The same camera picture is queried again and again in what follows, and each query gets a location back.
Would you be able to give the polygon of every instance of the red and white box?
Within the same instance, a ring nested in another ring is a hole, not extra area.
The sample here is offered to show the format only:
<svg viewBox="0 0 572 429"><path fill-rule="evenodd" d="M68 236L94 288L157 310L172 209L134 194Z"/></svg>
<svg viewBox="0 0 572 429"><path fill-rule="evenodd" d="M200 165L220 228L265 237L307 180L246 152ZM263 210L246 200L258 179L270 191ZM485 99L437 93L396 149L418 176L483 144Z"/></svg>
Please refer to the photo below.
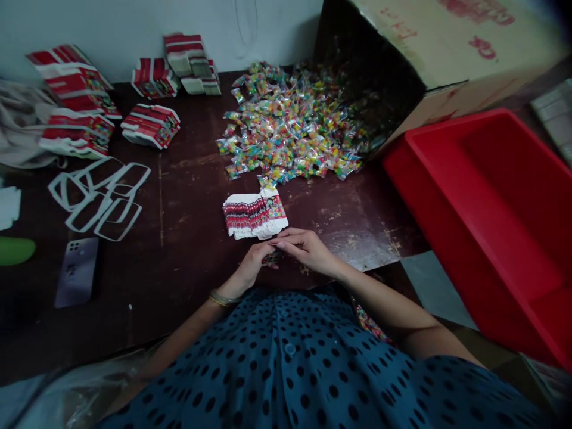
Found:
<svg viewBox="0 0 572 429"><path fill-rule="evenodd" d="M191 95L221 95L215 62L208 58L200 35L163 36L167 60Z"/></svg>
<svg viewBox="0 0 572 429"><path fill-rule="evenodd" d="M121 128L123 136L131 143L166 149L181 129L181 120L169 108L138 104L124 119Z"/></svg>
<svg viewBox="0 0 572 429"><path fill-rule="evenodd" d="M95 160L107 156L114 129L115 125L103 116L55 109L39 145L59 155Z"/></svg>
<svg viewBox="0 0 572 429"><path fill-rule="evenodd" d="M84 67L97 73L99 79L106 90L113 89L109 81L97 72L91 61L76 45L61 45L49 51L37 51L26 55L26 58L32 62L36 70L40 72L42 78L47 79L54 69L59 67Z"/></svg>
<svg viewBox="0 0 572 429"><path fill-rule="evenodd" d="M155 100L175 97L181 83L164 58L140 58L131 85L140 96Z"/></svg>
<svg viewBox="0 0 572 429"><path fill-rule="evenodd" d="M26 57L67 108L121 119L107 93L113 87L76 46L62 45Z"/></svg>

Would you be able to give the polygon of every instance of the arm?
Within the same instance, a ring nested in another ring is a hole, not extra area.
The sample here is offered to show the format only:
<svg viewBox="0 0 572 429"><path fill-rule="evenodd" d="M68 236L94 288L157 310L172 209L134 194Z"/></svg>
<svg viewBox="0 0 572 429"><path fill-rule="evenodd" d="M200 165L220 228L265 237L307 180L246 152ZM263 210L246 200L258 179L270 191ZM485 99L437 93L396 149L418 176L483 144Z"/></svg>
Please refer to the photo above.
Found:
<svg viewBox="0 0 572 429"><path fill-rule="evenodd" d="M288 228L270 243L344 285L390 338L414 358L452 355L481 365L422 307L336 258L313 231Z"/></svg>
<svg viewBox="0 0 572 429"><path fill-rule="evenodd" d="M237 271L217 290L220 296L239 298L252 287L262 267L262 259L274 251L268 243L255 244ZM183 351L197 341L211 326L228 316L231 309L208 299L150 357L137 376L119 394L104 416L127 405L149 382L158 377Z"/></svg>

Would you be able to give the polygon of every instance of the blue dress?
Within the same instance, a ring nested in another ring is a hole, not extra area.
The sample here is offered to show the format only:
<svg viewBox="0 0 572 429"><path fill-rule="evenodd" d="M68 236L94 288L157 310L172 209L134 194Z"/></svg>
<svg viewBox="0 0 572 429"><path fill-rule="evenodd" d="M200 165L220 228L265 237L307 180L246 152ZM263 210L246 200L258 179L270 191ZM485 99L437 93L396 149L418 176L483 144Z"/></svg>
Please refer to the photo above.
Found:
<svg viewBox="0 0 572 429"><path fill-rule="evenodd" d="M413 360L333 294L251 290L100 427L529 428L538 410L453 356Z"/></svg>

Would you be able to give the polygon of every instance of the hand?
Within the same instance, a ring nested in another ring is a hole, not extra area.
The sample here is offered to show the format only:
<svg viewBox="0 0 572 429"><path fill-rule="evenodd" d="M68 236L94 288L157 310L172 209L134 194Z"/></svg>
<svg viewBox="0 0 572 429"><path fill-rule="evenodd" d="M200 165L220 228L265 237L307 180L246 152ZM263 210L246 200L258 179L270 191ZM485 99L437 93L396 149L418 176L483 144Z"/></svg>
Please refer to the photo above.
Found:
<svg viewBox="0 0 572 429"><path fill-rule="evenodd" d="M330 277L335 278L340 265L343 264L313 231L288 228L270 240L270 244L275 244L308 268Z"/></svg>
<svg viewBox="0 0 572 429"><path fill-rule="evenodd" d="M235 273L218 289L217 293L225 298L238 298L250 289L262 267L264 257L275 251L268 241L253 244Z"/></svg>

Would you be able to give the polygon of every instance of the green object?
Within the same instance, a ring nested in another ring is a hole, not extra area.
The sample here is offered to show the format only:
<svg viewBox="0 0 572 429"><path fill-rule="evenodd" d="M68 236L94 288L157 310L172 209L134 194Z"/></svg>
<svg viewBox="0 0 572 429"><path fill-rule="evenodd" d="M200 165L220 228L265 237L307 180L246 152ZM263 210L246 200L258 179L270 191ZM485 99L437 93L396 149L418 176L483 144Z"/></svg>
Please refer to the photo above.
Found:
<svg viewBox="0 0 572 429"><path fill-rule="evenodd" d="M0 266L17 265L32 257L36 243L29 238L0 236Z"/></svg>

